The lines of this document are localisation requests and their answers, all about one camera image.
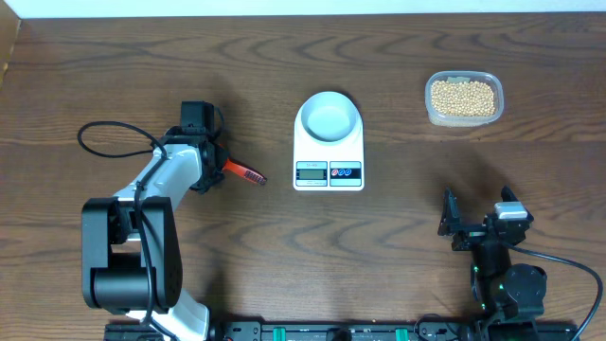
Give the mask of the red measuring scoop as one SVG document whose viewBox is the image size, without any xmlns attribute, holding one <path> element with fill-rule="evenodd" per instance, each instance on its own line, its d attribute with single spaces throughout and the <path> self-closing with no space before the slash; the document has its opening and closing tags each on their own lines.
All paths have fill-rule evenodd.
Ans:
<svg viewBox="0 0 606 341">
<path fill-rule="evenodd" d="M 267 178 L 261 173 L 233 161 L 231 158 L 226 159 L 223 170 L 233 172 L 239 177 L 257 185 L 263 186 L 267 181 Z"/>
</svg>

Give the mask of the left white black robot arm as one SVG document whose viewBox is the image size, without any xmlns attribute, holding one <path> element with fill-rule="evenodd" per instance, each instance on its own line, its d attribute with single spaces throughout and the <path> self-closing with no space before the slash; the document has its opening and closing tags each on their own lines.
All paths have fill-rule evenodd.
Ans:
<svg viewBox="0 0 606 341">
<path fill-rule="evenodd" d="M 81 287 L 86 304 L 124 314 L 164 340 L 206 340 L 210 312 L 183 287 L 174 211 L 188 191 L 220 183 L 224 117 L 185 101 L 178 125 L 150 139 L 149 164 L 127 187 L 81 211 Z"/>
</svg>

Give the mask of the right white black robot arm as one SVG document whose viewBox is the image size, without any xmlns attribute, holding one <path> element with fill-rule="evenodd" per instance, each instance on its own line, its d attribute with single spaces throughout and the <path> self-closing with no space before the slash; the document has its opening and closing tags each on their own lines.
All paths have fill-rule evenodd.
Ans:
<svg viewBox="0 0 606 341">
<path fill-rule="evenodd" d="M 443 195 L 437 234 L 452 239 L 455 252 L 472 253 L 472 292 L 494 322 L 524 321 L 544 314 L 546 272 L 511 262 L 509 251 L 526 239 L 534 217 L 509 187 L 478 224 L 464 224 L 450 189 Z"/>
</svg>

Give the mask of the white kitchen scale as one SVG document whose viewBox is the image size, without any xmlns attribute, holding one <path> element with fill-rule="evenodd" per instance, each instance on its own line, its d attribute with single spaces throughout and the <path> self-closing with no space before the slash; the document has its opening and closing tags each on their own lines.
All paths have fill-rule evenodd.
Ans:
<svg viewBox="0 0 606 341">
<path fill-rule="evenodd" d="M 362 190 L 365 187 L 363 120 L 354 135 L 336 143 L 326 143 L 306 133 L 299 118 L 299 110 L 294 120 L 294 189 Z"/>
</svg>

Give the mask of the white bowl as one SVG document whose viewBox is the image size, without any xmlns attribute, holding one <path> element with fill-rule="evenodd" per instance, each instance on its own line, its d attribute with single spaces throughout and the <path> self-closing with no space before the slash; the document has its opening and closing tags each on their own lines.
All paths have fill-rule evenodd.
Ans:
<svg viewBox="0 0 606 341">
<path fill-rule="evenodd" d="M 320 92 L 307 99 L 299 110 L 303 129 L 311 137 L 336 143 L 354 135 L 362 122 L 354 103 L 337 92 Z"/>
</svg>

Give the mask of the soybeans in container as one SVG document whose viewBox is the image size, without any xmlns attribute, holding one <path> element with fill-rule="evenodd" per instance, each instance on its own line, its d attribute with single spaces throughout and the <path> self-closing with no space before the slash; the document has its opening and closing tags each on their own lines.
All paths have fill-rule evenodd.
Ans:
<svg viewBox="0 0 606 341">
<path fill-rule="evenodd" d="M 445 116 L 489 117 L 496 111 L 495 93 L 481 81 L 434 81 L 430 90 L 433 108 Z"/>
</svg>

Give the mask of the clear plastic bean container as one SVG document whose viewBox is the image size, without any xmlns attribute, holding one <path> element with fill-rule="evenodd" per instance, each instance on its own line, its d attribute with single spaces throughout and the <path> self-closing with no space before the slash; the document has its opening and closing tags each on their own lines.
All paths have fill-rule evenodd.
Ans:
<svg viewBox="0 0 606 341">
<path fill-rule="evenodd" d="M 487 125 L 498 120 L 505 110 L 503 85 L 487 72 L 437 72 L 426 82 L 424 95 L 429 120 L 437 126 Z"/>
</svg>

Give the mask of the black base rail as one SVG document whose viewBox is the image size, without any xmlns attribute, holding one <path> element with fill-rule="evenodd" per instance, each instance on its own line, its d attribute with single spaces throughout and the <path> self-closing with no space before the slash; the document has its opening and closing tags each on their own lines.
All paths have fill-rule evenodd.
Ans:
<svg viewBox="0 0 606 341">
<path fill-rule="evenodd" d="M 494 324 L 484 335 L 470 326 L 428 321 L 406 324 L 268 324 L 257 321 L 215 323 L 209 341 L 454 341 L 570 340 L 577 328 L 568 323 Z"/>
</svg>

